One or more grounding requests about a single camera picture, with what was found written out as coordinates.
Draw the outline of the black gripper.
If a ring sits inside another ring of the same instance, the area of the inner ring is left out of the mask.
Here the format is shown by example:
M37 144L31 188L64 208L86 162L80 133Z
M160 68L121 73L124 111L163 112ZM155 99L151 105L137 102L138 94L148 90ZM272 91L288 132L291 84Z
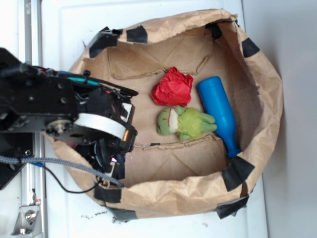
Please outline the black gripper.
M92 167L115 179L125 178L125 155L133 150L138 134L132 126L138 92L84 74L47 70L47 76L66 78L74 88L78 118L47 124L46 133L72 142Z

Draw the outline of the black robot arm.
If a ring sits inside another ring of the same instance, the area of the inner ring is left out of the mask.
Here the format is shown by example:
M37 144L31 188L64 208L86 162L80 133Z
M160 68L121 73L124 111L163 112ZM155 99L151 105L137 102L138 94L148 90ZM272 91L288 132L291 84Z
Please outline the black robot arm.
M125 156L137 130L137 92L90 73L74 74L20 62L0 50L0 153L22 165L34 156L32 136L44 132L75 144L94 169L125 178Z

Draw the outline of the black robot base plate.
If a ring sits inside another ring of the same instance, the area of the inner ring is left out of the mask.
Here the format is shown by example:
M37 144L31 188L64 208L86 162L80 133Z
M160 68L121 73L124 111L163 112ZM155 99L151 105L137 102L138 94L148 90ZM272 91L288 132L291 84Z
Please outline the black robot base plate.
M1 133L0 134L0 189L18 175L24 164L22 158L34 155L33 133Z

